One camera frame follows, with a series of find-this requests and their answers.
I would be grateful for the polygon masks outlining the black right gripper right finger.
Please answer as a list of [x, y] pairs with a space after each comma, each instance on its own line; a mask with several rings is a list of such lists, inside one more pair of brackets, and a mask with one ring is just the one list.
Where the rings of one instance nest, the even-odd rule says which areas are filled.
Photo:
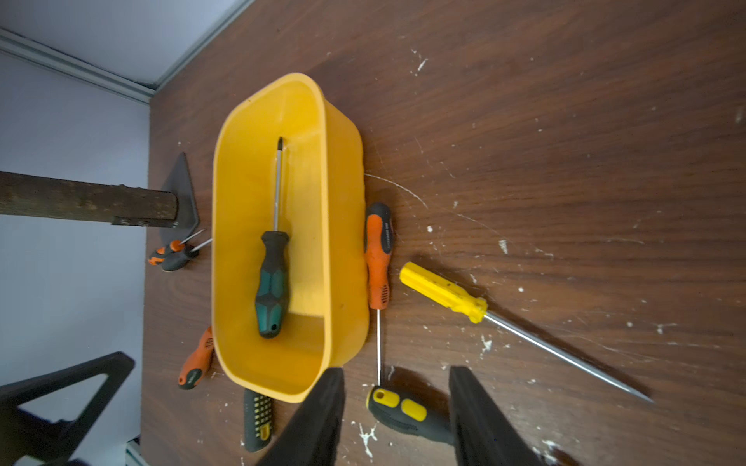
[[458, 464], [542, 463], [469, 368], [450, 368], [449, 390], [450, 422]]

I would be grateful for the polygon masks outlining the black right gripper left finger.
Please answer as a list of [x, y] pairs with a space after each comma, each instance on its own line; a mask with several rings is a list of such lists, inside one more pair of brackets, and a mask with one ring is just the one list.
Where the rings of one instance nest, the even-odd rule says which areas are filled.
[[345, 399], [343, 369], [326, 369], [258, 465], [333, 465]]

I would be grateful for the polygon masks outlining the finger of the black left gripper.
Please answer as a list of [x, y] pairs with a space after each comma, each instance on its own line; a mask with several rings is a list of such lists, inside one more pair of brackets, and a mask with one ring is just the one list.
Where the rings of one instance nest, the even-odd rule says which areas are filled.
[[3, 465], [87, 465], [78, 450], [133, 369], [115, 351], [1, 388]]

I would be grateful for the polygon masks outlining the black yellow dotted screwdriver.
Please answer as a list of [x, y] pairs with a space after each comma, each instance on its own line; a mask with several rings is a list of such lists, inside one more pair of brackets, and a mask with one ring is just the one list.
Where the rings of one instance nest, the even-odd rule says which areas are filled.
[[244, 390], [244, 441], [247, 452], [259, 452], [272, 439], [273, 399], [254, 390]]

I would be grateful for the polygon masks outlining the green black handled screwdriver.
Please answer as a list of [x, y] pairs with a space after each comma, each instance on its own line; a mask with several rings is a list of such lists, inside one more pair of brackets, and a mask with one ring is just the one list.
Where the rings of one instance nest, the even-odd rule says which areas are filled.
[[254, 300], [258, 332], [265, 339], [277, 337], [289, 308], [289, 277], [286, 250], [289, 234], [280, 229], [284, 138], [277, 144], [273, 228], [262, 234], [265, 256]]

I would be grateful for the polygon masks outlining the orange handled screwdriver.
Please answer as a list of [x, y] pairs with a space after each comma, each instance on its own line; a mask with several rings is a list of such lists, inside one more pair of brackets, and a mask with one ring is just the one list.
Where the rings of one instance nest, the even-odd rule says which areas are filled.
[[187, 358], [180, 372], [178, 386], [183, 390], [196, 388], [211, 368], [214, 356], [213, 330], [209, 326], [200, 337], [197, 348]]

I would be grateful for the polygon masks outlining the yellow handled flathead screwdriver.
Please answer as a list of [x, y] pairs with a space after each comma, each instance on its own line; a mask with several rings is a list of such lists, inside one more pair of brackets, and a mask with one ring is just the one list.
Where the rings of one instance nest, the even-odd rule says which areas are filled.
[[407, 262], [402, 267], [399, 278], [400, 281], [404, 285], [410, 287], [410, 289], [417, 291], [440, 306], [448, 308], [455, 313], [467, 316], [472, 323], [481, 323], [483, 320], [487, 320], [488, 322], [502, 327], [514, 335], [532, 343], [532, 345], [543, 349], [543, 351], [547, 351], [547, 353], [559, 357], [559, 359], [587, 374], [592, 375], [593, 377], [596, 377], [598, 380], [611, 384], [611, 386], [615, 386], [615, 388], [619, 388], [642, 400], [654, 403], [654, 400], [651, 397], [644, 394], [642, 391], [633, 388], [630, 384], [626, 384], [601, 369], [596, 368], [596, 366], [593, 366], [591, 363], [542, 340], [538, 336], [524, 330], [522, 327], [509, 322], [506, 318], [501, 318], [501, 316], [492, 313], [488, 309], [488, 303], [485, 299], [470, 295], [459, 285], [436, 275], [422, 266], [413, 262]]

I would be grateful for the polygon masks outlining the orange black large screwdriver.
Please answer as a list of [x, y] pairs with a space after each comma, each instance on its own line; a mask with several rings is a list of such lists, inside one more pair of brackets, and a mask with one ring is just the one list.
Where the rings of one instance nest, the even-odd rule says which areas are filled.
[[374, 203], [366, 209], [364, 258], [368, 271], [369, 307], [376, 311], [377, 384], [383, 382], [382, 310], [390, 300], [389, 266], [394, 249], [390, 208]]

